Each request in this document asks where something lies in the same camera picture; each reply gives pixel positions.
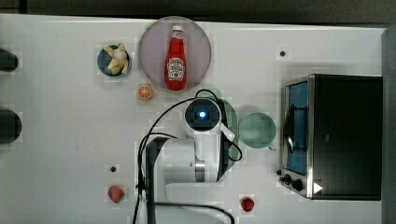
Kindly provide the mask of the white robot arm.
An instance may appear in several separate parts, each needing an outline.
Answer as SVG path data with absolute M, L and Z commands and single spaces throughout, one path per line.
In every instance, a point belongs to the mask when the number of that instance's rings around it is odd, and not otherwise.
M 229 129 L 228 103 L 217 97 L 194 97 L 180 103 L 181 138 L 153 131 L 139 146 L 139 197 L 146 208 L 145 224 L 210 224 L 217 220 L 208 211 L 222 213 L 234 222 L 230 213 L 215 205 L 174 203 L 166 186 L 179 183 L 210 184 L 219 182 L 241 155 L 232 156 L 235 134 Z

